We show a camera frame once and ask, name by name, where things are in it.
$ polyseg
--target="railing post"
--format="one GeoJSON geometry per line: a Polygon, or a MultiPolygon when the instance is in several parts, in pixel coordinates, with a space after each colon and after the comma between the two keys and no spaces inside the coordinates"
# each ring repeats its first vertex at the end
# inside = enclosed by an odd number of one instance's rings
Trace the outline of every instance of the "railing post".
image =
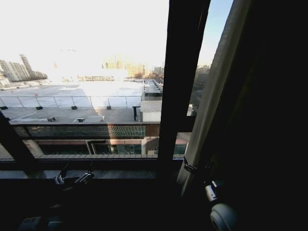
{"type": "Polygon", "coordinates": [[[72,101],[73,101],[74,106],[76,106],[76,104],[75,104],[75,102],[74,102],[74,99],[73,99],[73,96],[71,96],[71,98],[72,98],[72,101]]]}
{"type": "Polygon", "coordinates": [[[20,99],[17,96],[18,101],[20,102],[21,106],[24,107],[23,103],[20,101],[20,99]]]}
{"type": "Polygon", "coordinates": [[[38,105],[39,105],[39,106],[41,106],[41,105],[40,105],[40,103],[39,103],[39,100],[38,100],[38,98],[37,98],[37,97],[35,97],[35,99],[37,100],[37,102],[38,102],[38,105]]]}
{"type": "Polygon", "coordinates": [[[90,98],[91,106],[93,107],[91,96],[89,96],[89,98],[90,98]]]}
{"type": "Polygon", "coordinates": [[[55,99],[54,96],[53,96],[53,100],[54,100],[54,102],[56,103],[57,108],[59,108],[59,106],[58,106],[58,104],[57,104],[57,101],[56,101],[56,99],[55,99]]]}

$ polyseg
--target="high-rise building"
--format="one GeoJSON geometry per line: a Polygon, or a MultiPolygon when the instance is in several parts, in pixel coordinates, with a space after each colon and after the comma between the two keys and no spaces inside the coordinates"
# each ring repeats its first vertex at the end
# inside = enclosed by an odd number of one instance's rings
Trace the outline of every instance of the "high-rise building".
{"type": "Polygon", "coordinates": [[[20,81],[21,78],[19,77],[15,67],[11,62],[7,62],[5,60],[0,60],[0,65],[4,71],[6,77],[11,81],[20,81]]]}
{"type": "Polygon", "coordinates": [[[147,77],[149,67],[147,64],[133,62],[122,58],[121,55],[114,55],[103,61],[103,69],[126,69],[129,77],[147,77]]]}
{"type": "Polygon", "coordinates": [[[31,65],[29,64],[27,57],[23,54],[21,54],[20,57],[21,57],[21,60],[23,61],[24,65],[25,65],[26,70],[29,73],[31,79],[37,79],[37,76],[36,76],[35,72],[32,70],[31,65]]]}
{"type": "Polygon", "coordinates": [[[16,75],[18,76],[19,80],[21,81],[26,81],[26,80],[30,80],[30,76],[28,74],[28,72],[26,71],[26,68],[24,65],[19,64],[19,63],[11,63],[16,75]]]}

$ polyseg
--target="metal grille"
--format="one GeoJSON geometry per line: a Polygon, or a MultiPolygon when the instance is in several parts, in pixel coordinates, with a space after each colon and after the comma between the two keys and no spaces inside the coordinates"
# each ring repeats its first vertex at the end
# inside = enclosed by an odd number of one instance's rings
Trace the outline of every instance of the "metal grille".
{"type": "Polygon", "coordinates": [[[31,136],[143,137],[145,126],[28,126],[31,136]]]}

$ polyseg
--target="window frame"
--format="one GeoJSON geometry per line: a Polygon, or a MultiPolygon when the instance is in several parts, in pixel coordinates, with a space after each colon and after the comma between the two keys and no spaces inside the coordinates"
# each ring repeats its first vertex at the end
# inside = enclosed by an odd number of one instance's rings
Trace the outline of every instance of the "window frame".
{"type": "MultiPolygon", "coordinates": [[[[169,1],[158,159],[95,160],[97,167],[129,167],[133,169],[154,167],[163,173],[168,168],[179,169],[182,160],[173,160],[176,137],[178,132],[191,132],[193,130],[195,116],[187,116],[187,109],[193,88],[209,5],[210,0],[198,0],[191,2],[189,5],[186,2],[169,1]],[[179,68],[179,63],[183,61],[185,65],[179,68]],[[186,78],[185,81],[177,81],[177,91],[180,93],[174,94],[174,78],[177,76],[186,76],[186,78]]],[[[68,160],[51,161],[35,159],[23,143],[22,139],[24,138],[20,138],[3,114],[0,114],[0,126],[3,128],[3,133],[6,134],[0,138],[0,142],[14,158],[12,161],[0,160],[0,169],[58,169],[66,165],[68,160]]],[[[76,159],[69,162],[73,163],[75,168],[78,169],[85,168],[92,161],[76,159]]]]}

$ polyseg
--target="building facade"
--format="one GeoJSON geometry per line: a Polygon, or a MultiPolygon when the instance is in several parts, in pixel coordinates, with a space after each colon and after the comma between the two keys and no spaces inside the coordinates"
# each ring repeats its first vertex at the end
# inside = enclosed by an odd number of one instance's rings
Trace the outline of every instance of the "building facade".
{"type": "Polygon", "coordinates": [[[32,70],[31,65],[30,65],[27,57],[25,55],[21,54],[20,58],[23,61],[24,65],[26,67],[26,70],[29,73],[31,79],[37,79],[37,76],[36,76],[35,72],[32,70]]]}

